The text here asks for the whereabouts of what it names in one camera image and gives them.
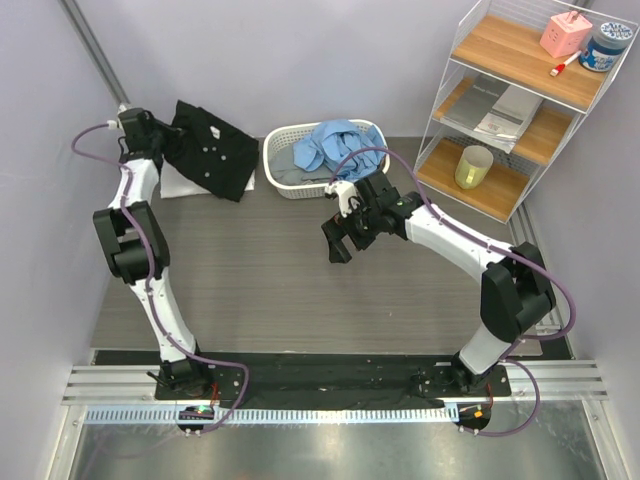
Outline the black long sleeve shirt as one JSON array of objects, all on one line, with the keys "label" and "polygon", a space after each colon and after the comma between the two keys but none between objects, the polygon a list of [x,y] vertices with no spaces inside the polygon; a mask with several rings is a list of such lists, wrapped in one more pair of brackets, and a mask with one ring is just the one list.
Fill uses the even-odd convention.
[{"label": "black long sleeve shirt", "polygon": [[202,107],[179,100],[173,127],[187,136],[179,153],[165,165],[175,167],[187,178],[212,193],[239,195],[259,160],[259,142]]}]

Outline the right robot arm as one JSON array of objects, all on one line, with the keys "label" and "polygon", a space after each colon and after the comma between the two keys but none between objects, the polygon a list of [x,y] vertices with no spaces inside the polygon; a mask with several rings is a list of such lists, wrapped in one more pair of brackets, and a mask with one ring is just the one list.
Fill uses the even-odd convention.
[{"label": "right robot arm", "polygon": [[462,394],[483,388],[500,358],[556,305],[536,246],[483,240],[417,192],[400,195],[382,172],[354,183],[335,181],[325,195],[339,205],[322,226],[330,262],[350,261],[345,238],[362,251],[388,233],[437,253],[478,282],[481,324],[451,360],[451,380]]}]

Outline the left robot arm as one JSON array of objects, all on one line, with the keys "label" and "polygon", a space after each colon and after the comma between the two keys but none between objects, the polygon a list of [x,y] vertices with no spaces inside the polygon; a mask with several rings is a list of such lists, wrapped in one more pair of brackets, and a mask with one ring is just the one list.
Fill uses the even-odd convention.
[{"label": "left robot arm", "polygon": [[93,214],[93,224],[112,275],[140,302],[159,346],[159,372],[151,377],[173,393],[205,397],[213,385],[172,292],[168,243],[152,211],[163,148],[180,131],[143,108],[119,107],[116,127],[124,133],[118,166],[121,179],[109,206]]}]

